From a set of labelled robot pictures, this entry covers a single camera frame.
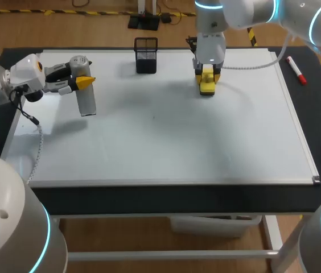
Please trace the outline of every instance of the robotic arm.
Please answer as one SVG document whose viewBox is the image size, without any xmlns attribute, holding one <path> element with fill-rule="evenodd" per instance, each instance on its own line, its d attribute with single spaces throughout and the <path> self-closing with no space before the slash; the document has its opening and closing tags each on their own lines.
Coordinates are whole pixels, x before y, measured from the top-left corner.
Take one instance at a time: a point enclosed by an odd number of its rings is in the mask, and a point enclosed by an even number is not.
<svg viewBox="0 0 321 273">
<path fill-rule="evenodd" d="M 21 109 L 21 96 L 25 96 L 30 102 L 36 102 L 44 93 L 65 95 L 75 91 L 81 115 L 95 115 L 96 104 L 92 87 L 95 78 L 90 76 L 90 64 L 85 56 L 75 56 L 66 64 L 44 68 L 38 57 L 30 54 L 13 65 L 10 70 L 0 66 L 0 105 L 8 101 L 14 104 L 13 99 L 18 97 L 20 105 L 18 109 L 38 125 L 38 120 Z"/>
<path fill-rule="evenodd" d="M 321 0 L 196 0 L 195 5 L 197 48 L 193 46 L 195 39 L 187 41 L 195 53 L 195 76 L 202 95 L 215 93 L 215 83 L 220 78 L 225 59 L 223 31 L 228 27 L 244 29 L 276 23 L 321 54 Z M 204 70 L 204 64 L 212 64 L 213 70 Z"/>
</svg>

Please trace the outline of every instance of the yellow object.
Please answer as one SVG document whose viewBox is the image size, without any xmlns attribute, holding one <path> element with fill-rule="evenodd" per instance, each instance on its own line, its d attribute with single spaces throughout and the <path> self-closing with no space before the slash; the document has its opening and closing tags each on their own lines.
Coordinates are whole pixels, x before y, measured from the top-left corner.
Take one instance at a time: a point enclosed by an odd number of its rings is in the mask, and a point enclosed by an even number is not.
<svg viewBox="0 0 321 273">
<path fill-rule="evenodd" d="M 206 68 L 202 72 L 200 94 L 204 96 L 212 96 L 215 94 L 215 82 L 212 69 Z"/>
<path fill-rule="evenodd" d="M 89 86 L 91 83 L 93 83 L 95 81 L 95 79 L 96 78 L 94 78 L 94 77 L 77 77 L 76 84 L 77 84 L 79 90 L 85 89 L 87 86 Z"/>
<path fill-rule="evenodd" d="M 201 78 L 202 78 L 202 75 L 196 75 L 197 84 L 201 83 Z"/>
<path fill-rule="evenodd" d="M 215 82 L 215 84 L 217 84 L 217 82 L 219 81 L 219 78 L 220 78 L 220 74 L 213 75 L 213 81 Z"/>
</svg>

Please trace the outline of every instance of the whiteboard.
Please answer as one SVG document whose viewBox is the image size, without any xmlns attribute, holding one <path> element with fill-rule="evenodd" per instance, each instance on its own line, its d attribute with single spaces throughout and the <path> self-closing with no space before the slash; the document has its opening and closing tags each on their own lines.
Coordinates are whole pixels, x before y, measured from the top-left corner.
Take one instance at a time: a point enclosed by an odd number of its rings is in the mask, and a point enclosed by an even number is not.
<svg viewBox="0 0 321 273">
<path fill-rule="evenodd" d="M 157 73 L 138 75 L 135 53 L 44 51 L 45 67 L 92 61 L 97 115 L 81 117 L 74 93 L 45 94 L 24 110 L 43 127 L 32 187 L 311 184 L 318 175 L 279 65 L 222 70 L 213 97 L 199 94 L 193 54 L 160 50 Z M 228 49 L 226 66 L 271 62 L 267 49 Z M 39 136 L 21 116 L 7 162 L 26 179 Z"/>
</svg>

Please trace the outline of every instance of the marker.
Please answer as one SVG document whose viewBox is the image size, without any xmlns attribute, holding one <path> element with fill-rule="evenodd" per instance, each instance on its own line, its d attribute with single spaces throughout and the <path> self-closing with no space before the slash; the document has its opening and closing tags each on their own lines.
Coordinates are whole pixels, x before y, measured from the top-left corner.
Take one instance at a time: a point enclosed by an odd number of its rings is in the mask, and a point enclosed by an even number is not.
<svg viewBox="0 0 321 273">
<path fill-rule="evenodd" d="M 286 61 L 290 64 L 290 66 L 292 67 L 293 71 L 296 73 L 296 75 L 297 75 L 297 77 L 299 79 L 299 82 L 302 85 L 306 85 L 307 81 L 304 78 L 304 76 L 302 75 L 301 71 L 298 69 L 298 67 L 297 67 L 296 63 L 294 62 L 294 60 L 292 59 L 292 57 L 288 56 Z"/>
</svg>

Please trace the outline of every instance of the black cable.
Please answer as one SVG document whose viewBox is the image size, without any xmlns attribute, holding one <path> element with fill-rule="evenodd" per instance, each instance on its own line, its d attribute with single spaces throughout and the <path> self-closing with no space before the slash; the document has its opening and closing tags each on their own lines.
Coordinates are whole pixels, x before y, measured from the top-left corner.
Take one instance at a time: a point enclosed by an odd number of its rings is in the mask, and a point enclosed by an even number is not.
<svg viewBox="0 0 321 273">
<path fill-rule="evenodd" d="M 180 11 L 178 8 L 176 8 L 176 7 L 169 7 L 169 6 L 167 6 L 167 5 L 165 4 L 164 0 L 162 0 L 162 3 L 163 3 L 163 5 L 164 5 L 167 9 L 169 9 L 169 10 L 176 10 L 177 12 L 179 12 L 179 20 L 178 20 L 178 22 L 175 23 L 175 24 L 170 23 L 172 26 L 175 26 L 176 24 L 179 24 L 179 23 L 182 21 L 182 13 L 181 13 L 181 11 Z"/>
<path fill-rule="evenodd" d="M 18 98 L 18 102 L 19 102 L 19 106 L 18 107 L 17 105 L 15 105 L 15 102 L 13 101 L 13 99 L 11 98 L 11 96 L 13 95 L 13 93 L 15 92 L 15 95 L 16 97 Z M 17 88 L 13 89 L 10 94 L 9 94 L 9 101 L 11 102 L 11 105 L 13 107 L 15 107 L 16 109 L 18 109 L 22 115 L 24 117 L 26 117 L 27 119 L 29 119 L 32 123 L 34 123 L 35 125 L 38 125 L 39 124 L 39 120 L 37 120 L 35 117 L 33 117 L 32 115 L 29 115 L 28 113 L 26 113 L 24 110 L 23 110 L 23 105 L 22 105 L 22 101 L 21 101 L 21 96 L 22 96 L 22 91 L 18 90 Z"/>
<path fill-rule="evenodd" d="M 90 4 L 90 0 L 87 0 L 87 2 L 84 3 L 83 5 L 75 5 L 75 0 L 72 0 L 72 7 L 85 7 L 88 4 Z"/>
</svg>

